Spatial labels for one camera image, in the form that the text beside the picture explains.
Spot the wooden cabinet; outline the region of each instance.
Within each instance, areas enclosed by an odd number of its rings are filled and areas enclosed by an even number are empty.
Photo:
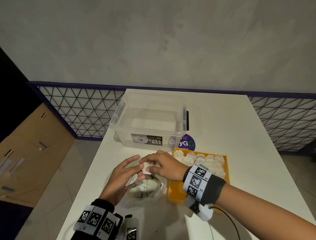
[[[40,105],[0,143],[1,200],[34,207],[74,140]]]

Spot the yellow plastic container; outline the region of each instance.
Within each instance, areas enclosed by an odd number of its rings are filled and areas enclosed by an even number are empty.
[[[173,152],[175,152],[176,150],[181,150],[183,152],[184,156],[186,156],[188,153],[203,154],[205,157],[207,155],[223,156],[223,158],[225,160],[224,165],[223,165],[224,173],[226,174],[225,181],[228,184],[230,184],[229,172],[228,172],[228,163],[227,163],[226,155],[219,155],[219,154],[212,154],[212,153],[201,153],[201,152],[190,151],[190,150],[181,149],[181,148],[175,148]],[[187,193],[182,191],[182,188],[183,188],[183,182],[176,182],[176,181],[170,182],[169,191],[168,191],[169,202],[175,203],[178,205],[184,205],[183,201],[186,198]],[[222,213],[221,211],[216,210],[216,209],[214,209],[214,211],[217,213]]]

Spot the clear storage box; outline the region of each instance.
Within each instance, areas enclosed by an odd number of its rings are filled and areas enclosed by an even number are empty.
[[[126,147],[173,151],[186,133],[184,97],[125,93],[112,128]]]

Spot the white table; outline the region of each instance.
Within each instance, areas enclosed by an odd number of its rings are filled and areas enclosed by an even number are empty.
[[[299,190],[287,171],[270,137],[247,96],[196,92],[167,92],[127,89],[126,92],[184,96],[190,114],[187,132],[196,143],[196,151],[227,155],[230,183],[316,224]],[[109,129],[91,164],[77,197],[57,237],[70,239],[72,227],[87,204],[99,196],[109,173],[122,160],[152,150],[127,148],[114,141]],[[142,239],[237,239],[232,223],[224,215],[213,215],[203,222],[189,209],[172,205],[167,196],[155,208],[127,211],[140,222]],[[237,224],[242,239],[257,239]]]

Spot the tiled floor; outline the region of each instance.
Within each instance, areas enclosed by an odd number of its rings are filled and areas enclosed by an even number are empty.
[[[101,142],[75,140],[16,240],[55,240]]]
[[[16,240],[56,239],[99,146],[75,141]],[[316,218],[316,163],[306,157],[281,157]]]

